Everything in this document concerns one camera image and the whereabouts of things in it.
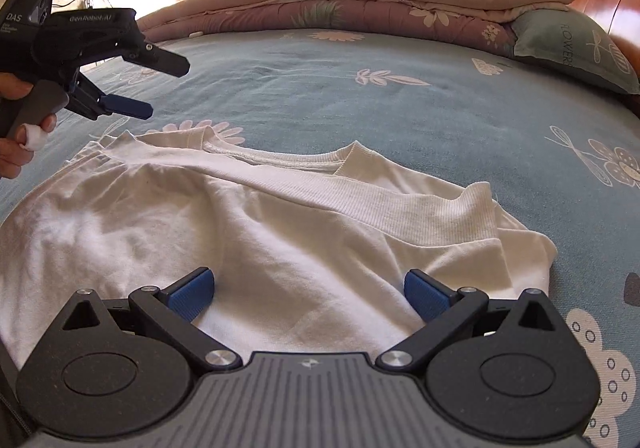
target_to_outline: finger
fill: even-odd
[[[55,114],[50,114],[49,116],[47,116],[46,118],[44,118],[43,121],[41,121],[40,123],[40,128],[46,132],[46,133],[50,133],[53,132],[53,129],[56,128],[56,125],[58,124],[58,118]]]
[[[21,170],[22,169],[18,167],[18,165],[14,165],[4,159],[0,159],[0,177],[15,179],[20,175]]]
[[[0,97],[9,100],[19,100],[27,96],[33,85],[23,82],[11,73],[0,73]]]
[[[21,167],[33,159],[33,152],[25,151],[12,139],[0,139],[0,159]]]

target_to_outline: screw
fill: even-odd
[[[231,351],[225,349],[219,349],[217,351],[207,352],[204,357],[205,361],[209,365],[215,365],[216,367],[226,367],[236,361],[236,355]]]
[[[411,354],[404,351],[387,351],[380,356],[380,361],[389,367],[406,367],[413,360]]]

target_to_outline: green pillowcase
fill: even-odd
[[[622,94],[640,94],[631,64],[590,17],[571,10],[533,10],[511,23],[515,59],[550,67]]]

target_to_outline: folded comforter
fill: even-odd
[[[514,36],[501,23],[537,8],[567,10],[573,0],[182,0],[142,17],[152,42],[196,32],[325,28],[441,40],[510,56]]]

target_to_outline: bed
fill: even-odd
[[[640,72],[638,0],[575,0],[573,7],[600,24]],[[435,12],[431,22],[444,24],[452,17],[444,13]],[[92,69],[88,75],[104,90],[152,102],[154,116],[89,121],[61,113],[49,146],[19,183],[2,187],[0,221],[92,139],[201,122],[252,149],[318,154],[357,139],[452,183],[489,181],[507,212],[558,247],[549,293],[602,384],[585,436],[598,448],[634,447],[640,440],[640,398],[634,399],[640,119],[632,112],[638,101],[514,60],[507,40],[498,48],[500,37],[489,28],[479,34],[495,44],[491,53],[409,34],[336,30],[331,22],[314,28],[313,21],[331,13],[306,16],[298,27],[222,29],[164,42],[191,61],[182,79],[121,60]]]

